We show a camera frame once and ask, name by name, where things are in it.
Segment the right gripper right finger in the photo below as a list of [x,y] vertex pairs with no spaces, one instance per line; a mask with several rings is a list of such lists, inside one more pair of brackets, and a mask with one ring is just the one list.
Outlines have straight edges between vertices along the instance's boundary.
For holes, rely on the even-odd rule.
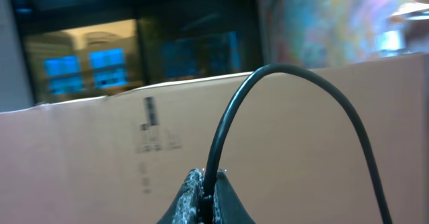
[[212,212],[214,224],[255,224],[224,171],[217,172]]

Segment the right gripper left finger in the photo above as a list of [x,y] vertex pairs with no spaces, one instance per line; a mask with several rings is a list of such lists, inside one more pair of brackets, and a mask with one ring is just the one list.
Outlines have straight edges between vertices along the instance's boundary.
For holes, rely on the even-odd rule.
[[174,197],[172,204],[157,224],[200,223],[202,182],[202,172],[197,168],[191,169]]

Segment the black usb cable long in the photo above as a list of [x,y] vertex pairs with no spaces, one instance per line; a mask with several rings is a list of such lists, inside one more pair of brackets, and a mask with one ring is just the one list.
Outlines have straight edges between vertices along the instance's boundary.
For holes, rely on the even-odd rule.
[[388,209],[387,201],[385,199],[381,178],[377,169],[375,157],[373,155],[373,150],[371,148],[371,143],[369,141],[363,122],[361,121],[361,118],[359,117],[355,108],[353,107],[351,102],[334,85],[332,85],[330,82],[328,82],[321,76],[313,73],[310,70],[287,64],[270,64],[258,68],[255,72],[253,72],[245,79],[245,81],[240,85],[240,87],[237,89],[237,91],[231,98],[218,124],[208,155],[206,172],[203,181],[204,207],[207,208],[212,199],[214,198],[215,184],[217,181],[217,171],[219,169],[219,162],[221,160],[223,146],[231,124],[241,103],[243,102],[249,91],[252,89],[252,87],[254,87],[254,85],[259,80],[273,73],[291,74],[314,83],[315,85],[326,91],[328,94],[330,94],[345,110],[345,113],[353,124],[353,127],[355,128],[356,134],[361,143],[361,147],[370,173],[373,190],[377,199],[381,220],[383,224],[392,224],[391,215]]

